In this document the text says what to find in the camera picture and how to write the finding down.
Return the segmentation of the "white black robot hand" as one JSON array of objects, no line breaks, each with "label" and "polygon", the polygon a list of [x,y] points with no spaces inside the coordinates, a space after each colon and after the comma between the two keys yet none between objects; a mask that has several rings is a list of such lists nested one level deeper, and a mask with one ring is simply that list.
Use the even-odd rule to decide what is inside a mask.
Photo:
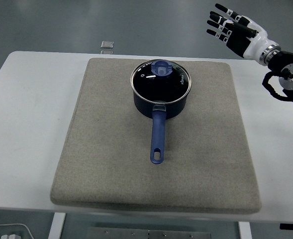
[{"label": "white black robot hand", "polygon": [[267,66],[270,55],[281,50],[268,38],[266,30],[247,16],[218,3],[215,7],[225,15],[211,11],[207,24],[215,29],[206,32],[224,42],[236,55]]}]

